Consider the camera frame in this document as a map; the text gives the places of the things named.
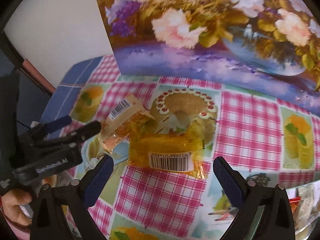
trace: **metal screw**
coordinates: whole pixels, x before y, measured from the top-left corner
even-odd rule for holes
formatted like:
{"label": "metal screw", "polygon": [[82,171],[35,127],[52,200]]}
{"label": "metal screw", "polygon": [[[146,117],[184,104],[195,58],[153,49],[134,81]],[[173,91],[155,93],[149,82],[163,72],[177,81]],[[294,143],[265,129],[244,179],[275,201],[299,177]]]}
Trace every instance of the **metal screw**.
{"label": "metal screw", "polygon": [[42,187],[41,187],[41,189],[43,189],[43,190],[47,190],[48,188],[50,187],[50,184],[44,184]]}
{"label": "metal screw", "polygon": [[281,184],[278,184],[278,187],[279,187],[279,189],[282,189],[282,190],[285,189],[284,186]]}
{"label": "metal screw", "polygon": [[254,187],[254,186],[256,185],[256,182],[255,182],[254,180],[252,180],[252,179],[249,179],[249,180],[247,181],[247,184],[248,184],[250,187]]}
{"label": "metal screw", "polygon": [[77,186],[77,185],[79,185],[79,183],[80,183],[80,181],[79,181],[79,179],[74,179],[73,181],[71,181],[71,185],[72,186]]}

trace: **barcode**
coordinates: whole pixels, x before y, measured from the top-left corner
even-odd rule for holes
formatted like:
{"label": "barcode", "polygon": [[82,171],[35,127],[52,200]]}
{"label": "barcode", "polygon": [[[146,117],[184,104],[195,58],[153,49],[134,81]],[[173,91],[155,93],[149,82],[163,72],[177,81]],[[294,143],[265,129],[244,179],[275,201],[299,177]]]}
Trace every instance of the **barcode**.
{"label": "barcode", "polygon": [[191,153],[157,154],[149,153],[149,166],[165,171],[193,171]]}
{"label": "barcode", "polygon": [[130,104],[127,100],[123,99],[114,109],[111,110],[109,118],[115,119],[119,114],[121,114],[124,110],[128,109]]}

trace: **orange snack package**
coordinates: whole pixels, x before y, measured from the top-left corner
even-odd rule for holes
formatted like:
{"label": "orange snack package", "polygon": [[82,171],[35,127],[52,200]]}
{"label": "orange snack package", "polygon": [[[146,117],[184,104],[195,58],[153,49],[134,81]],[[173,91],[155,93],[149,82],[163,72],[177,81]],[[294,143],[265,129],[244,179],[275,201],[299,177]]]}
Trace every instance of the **orange snack package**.
{"label": "orange snack package", "polygon": [[154,120],[131,123],[128,164],[162,171],[185,173],[205,179],[204,133],[201,119],[193,120],[185,133],[155,133]]}
{"label": "orange snack package", "polygon": [[134,95],[127,95],[106,120],[101,122],[101,132],[97,135],[103,149],[113,149],[129,134],[129,123],[143,124],[152,119],[152,115],[143,107]]}

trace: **white wall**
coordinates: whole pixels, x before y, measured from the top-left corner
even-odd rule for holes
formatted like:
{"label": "white wall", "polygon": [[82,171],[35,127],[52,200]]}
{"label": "white wall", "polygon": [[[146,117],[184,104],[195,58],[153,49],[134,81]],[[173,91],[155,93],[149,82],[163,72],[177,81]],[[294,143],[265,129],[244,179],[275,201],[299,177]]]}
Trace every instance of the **white wall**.
{"label": "white wall", "polygon": [[54,87],[75,63],[113,53],[96,0],[23,0],[4,31]]}

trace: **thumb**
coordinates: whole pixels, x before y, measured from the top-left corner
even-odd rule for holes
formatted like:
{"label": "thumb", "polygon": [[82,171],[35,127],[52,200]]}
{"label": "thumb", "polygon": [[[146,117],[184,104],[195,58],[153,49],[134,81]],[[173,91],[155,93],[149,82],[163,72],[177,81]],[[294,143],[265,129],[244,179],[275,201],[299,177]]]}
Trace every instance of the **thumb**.
{"label": "thumb", "polygon": [[2,196],[2,204],[6,207],[25,205],[32,200],[31,195],[21,189],[12,189]]}

